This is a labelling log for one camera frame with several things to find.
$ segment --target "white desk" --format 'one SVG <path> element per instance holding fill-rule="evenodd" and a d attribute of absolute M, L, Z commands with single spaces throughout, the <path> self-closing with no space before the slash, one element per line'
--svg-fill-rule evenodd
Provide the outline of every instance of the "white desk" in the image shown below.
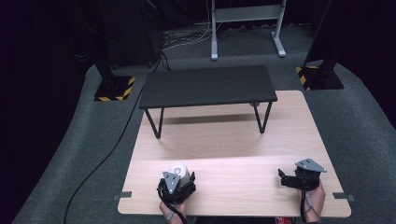
<path fill-rule="evenodd" d="M 279 57 L 286 57 L 286 52 L 279 39 L 280 27 L 282 26 L 283 15 L 285 13 L 286 0 L 281 0 L 279 5 L 258 6 L 258 7 L 231 7 L 216 8 L 215 0 L 212 0 L 212 54 L 211 60 L 216 61 L 218 54 L 218 39 L 216 37 L 216 23 L 230 21 L 259 21 L 277 20 L 276 30 L 271 33 L 276 45 Z"/>
<path fill-rule="evenodd" d="M 248 104 L 169 108 L 161 139 L 143 116 L 122 190 L 132 197 L 120 199 L 119 211 L 159 215 L 156 188 L 162 171 L 184 162 L 196 176 L 189 216 L 299 217 L 297 190 L 280 185 L 277 169 L 294 175 L 294 163 L 311 158 L 327 169 L 321 175 L 327 194 L 322 216 L 350 216 L 347 200 L 332 196 L 343 189 L 303 94 L 276 95 L 264 134 L 257 132 Z M 265 108 L 259 106 L 262 114 Z M 154 120 L 160 112 L 152 110 Z"/>

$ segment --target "person's hand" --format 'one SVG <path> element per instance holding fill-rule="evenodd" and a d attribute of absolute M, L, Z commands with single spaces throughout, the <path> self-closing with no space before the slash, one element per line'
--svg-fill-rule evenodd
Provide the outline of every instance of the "person's hand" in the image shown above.
<path fill-rule="evenodd" d="M 326 197 L 326 192 L 321 182 L 319 182 L 319 186 L 316 189 L 307 191 L 307 193 L 311 198 L 312 208 L 310 208 L 307 199 L 305 199 L 305 220 L 306 222 L 320 222 L 324 199 Z"/>
<path fill-rule="evenodd" d="M 189 198 L 184 200 L 183 203 L 180 203 L 180 204 L 176 205 L 176 210 L 178 212 L 180 212 L 183 215 L 184 218 L 186 218 L 186 209 L 187 209 L 188 200 L 189 200 Z M 163 212 L 163 216 L 165 218 L 168 218 L 169 214 L 171 213 L 171 210 L 163 202 L 160 203 L 160 210 L 161 210 L 161 212 Z M 176 213 L 174 213 L 174 215 L 172 216 L 172 218 L 169 221 L 169 223 L 170 224 L 183 224 L 183 221 L 181 220 L 181 218 Z"/>

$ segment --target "gray carpet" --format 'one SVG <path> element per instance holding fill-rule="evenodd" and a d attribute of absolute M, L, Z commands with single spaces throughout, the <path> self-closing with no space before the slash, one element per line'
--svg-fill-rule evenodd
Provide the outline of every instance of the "gray carpet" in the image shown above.
<path fill-rule="evenodd" d="M 323 142 L 345 193 L 352 194 L 352 216 L 325 218 L 323 223 L 396 223 L 396 132 L 362 82 L 337 64 L 345 85 L 338 91 L 304 91 L 296 66 L 304 62 L 314 32 L 309 26 L 285 27 L 281 40 L 287 52 L 279 58 L 270 32 L 230 35 L 219 41 L 219 60 L 210 61 L 210 38 L 197 44 L 165 50 L 172 70 L 267 65 L 276 90 L 304 93 Z M 14 223 L 62 223 L 73 192 L 112 151 L 153 68 L 121 67 L 116 76 L 133 76 L 129 98 L 121 102 L 95 102 L 101 77 L 93 66 L 86 74 L 76 114 L 46 172 Z M 143 113 L 135 109 L 120 143 L 86 181 L 71 203 L 67 223 L 165 223 L 160 216 L 125 216 L 118 212 L 119 194 L 134 151 Z"/>

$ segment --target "white roll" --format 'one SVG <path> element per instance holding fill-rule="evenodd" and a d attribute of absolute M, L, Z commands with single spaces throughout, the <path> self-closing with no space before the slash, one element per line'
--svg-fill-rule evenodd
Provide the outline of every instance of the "white roll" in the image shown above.
<path fill-rule="evenodd" d="M 181 187 L 190 181 L 190 173 L 184 163 L 174 163 L 170 165 L 168 172 L 180 176 Z"/>

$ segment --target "black metal leg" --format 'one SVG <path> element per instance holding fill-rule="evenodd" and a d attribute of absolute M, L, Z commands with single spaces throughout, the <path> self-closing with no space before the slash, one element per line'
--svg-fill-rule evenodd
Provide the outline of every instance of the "black metal leg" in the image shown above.
<path fill-rule="evenodd" d="M 164 110 L 164 108 L 163 107 L 161 108 L 160 125 L 158 126 L 158 131 L 157 131 L 157 128 L 155 127 L 154 121 L 152 120 L 149 110 L 148 109 L 144 109 L 144 110 L 146 112 L 146 115 L 148 116 L 148 121 L 151 124 L 151 128 L 152 128 L 152 131 L 154 131 L 155 137 L 160 139 L 161 131 L 163 129 L 163 110 Z"/>
<path fill-rule="evenodd" d="M 257 119 L 257 123 L 259 124 L 260 133 L 264 133 L 265 132 L 265 126 L 267 125 L 268 117 L 270 116 L 272 102 L 268 102 L 267 111 L 265 112 L 265 117 L 264 117 L 264 123 L 263 124 L 262 124 L 262 121 L 261 121 L 260 116 L 259 116 L 259 111 L 257 110 L 257 104 L 253 103 L 251 105 L 253 105 L 253 107 L 254 107 L 254 113 L 256 114 L 256 119 Z"/>

